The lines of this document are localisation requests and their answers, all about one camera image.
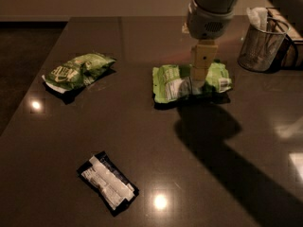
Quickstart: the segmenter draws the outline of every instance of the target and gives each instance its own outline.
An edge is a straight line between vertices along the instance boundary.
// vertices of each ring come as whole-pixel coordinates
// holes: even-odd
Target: beige wall
[[[71,16],[180,16],[189,0],[0,0],[0,21],[59,21]],[[271,7],[268,0],[239,0],[247,7]]]

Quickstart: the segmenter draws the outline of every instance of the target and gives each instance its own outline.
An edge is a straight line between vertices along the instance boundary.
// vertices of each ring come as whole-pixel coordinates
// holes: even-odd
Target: gray table surface
[[[248,28],[236,16],[217,40],[235,83],[230,102],[154,108],[152,68],[189,63],[183,17],[72,18],[0,138],[1,226],[302,226],[303,74],[237,63]],[[99,52],[114,73],[64,104],[41,76]],[[30,101],[45,103],[31,113]],[[139,188],[113,217],[76,170],[105,150]],[[157,210],[157,194],[168,206]]]

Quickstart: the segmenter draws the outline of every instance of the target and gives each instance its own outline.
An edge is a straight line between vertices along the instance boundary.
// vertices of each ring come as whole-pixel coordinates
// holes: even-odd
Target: snack bar wrapper
[[[112,213],[127,208],[139,193],[138,188],[111,162],[105,151],[94,155],[77,172],[98,190]]]
[[[156,103],[170,103],[177,100],[187,100],[208,97],[213,93],[223,93],[232,88],[225,65],[213,62],[205,81],[192,81],[190,77],[190,64],[166,64],[154,67],[152,70],[153,93]]]
[[[92,84],[115,62],[116,59],[99,53],[85,54],[63,63],[42,78],[48,87],[63,94]]]

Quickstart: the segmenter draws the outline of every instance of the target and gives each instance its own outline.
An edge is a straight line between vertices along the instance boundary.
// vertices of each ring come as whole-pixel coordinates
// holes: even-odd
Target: green snack bag
[[[192,81],[190,68],[190,64],[154,67],[152,70],[154,101],[169,103],[179,99],[187,100],[190,96],[211,96],[213,92],[223,93],[231,89],[232,81],[224,64],[213,62],[204,83]]]
[[[115,62],[102,54],[86,54],[58,66],[43,79],[48,87],[63,94],[92,84]]]

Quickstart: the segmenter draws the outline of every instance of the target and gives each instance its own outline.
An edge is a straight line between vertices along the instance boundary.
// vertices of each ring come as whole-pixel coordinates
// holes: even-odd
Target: metal mesh pen holder
[[[290,27],[283,21],[268,18],[266,31],[249,26],[238,57],[241,67],[254,71],[267,71]]]

